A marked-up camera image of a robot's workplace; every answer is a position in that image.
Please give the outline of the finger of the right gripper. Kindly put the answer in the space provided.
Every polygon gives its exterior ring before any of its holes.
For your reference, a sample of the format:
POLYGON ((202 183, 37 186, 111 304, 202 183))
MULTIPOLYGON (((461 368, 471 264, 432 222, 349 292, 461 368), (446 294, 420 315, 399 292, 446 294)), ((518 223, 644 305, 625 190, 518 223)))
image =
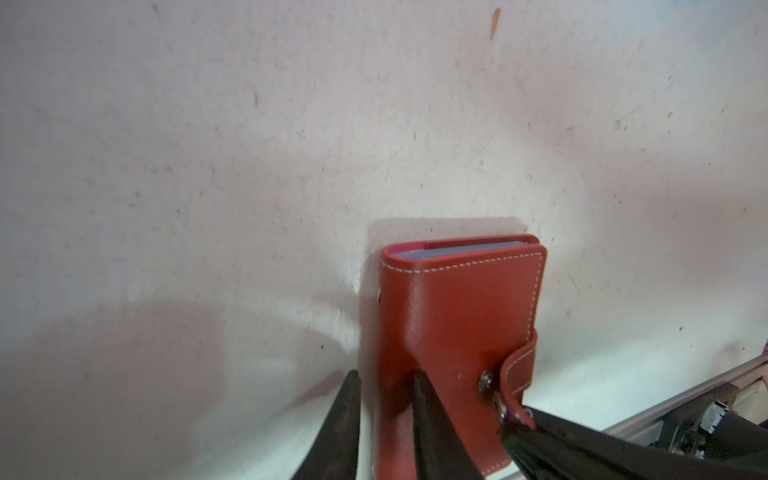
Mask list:
POLYGON ((527 479, 765 479, 766 469, 636 445, 533 409, 532 425, 501 428, 504 449, 527 479))

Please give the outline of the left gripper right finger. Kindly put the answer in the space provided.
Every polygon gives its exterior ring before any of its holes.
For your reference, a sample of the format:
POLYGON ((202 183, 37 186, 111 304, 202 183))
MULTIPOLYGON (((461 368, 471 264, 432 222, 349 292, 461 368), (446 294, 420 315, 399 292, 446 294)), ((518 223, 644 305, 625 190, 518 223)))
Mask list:
POLYGON ((426 372, 414 374, 411 396, 417 478, 481 480, 426 372))

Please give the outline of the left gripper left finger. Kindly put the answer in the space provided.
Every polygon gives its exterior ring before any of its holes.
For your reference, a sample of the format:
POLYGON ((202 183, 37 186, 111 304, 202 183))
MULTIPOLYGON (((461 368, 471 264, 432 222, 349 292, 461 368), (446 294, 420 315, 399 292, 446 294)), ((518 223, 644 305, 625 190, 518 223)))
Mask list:
POLYGON ((355 480, 362 405, 361 379, 349 371, 293 480, 355 480))

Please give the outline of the red leather card holder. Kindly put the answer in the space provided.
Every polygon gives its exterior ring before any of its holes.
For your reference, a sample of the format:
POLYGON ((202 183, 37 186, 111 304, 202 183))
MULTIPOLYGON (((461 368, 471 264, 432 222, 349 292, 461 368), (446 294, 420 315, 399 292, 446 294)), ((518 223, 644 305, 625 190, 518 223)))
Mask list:
POLYGON ((519 412, 531 385, 547 252, 529 234, 417 241, 383 248, 378 297, 374 475, 417 475, 410 383, 425 372, 479 471, 511 460, 500 397, 519 412))

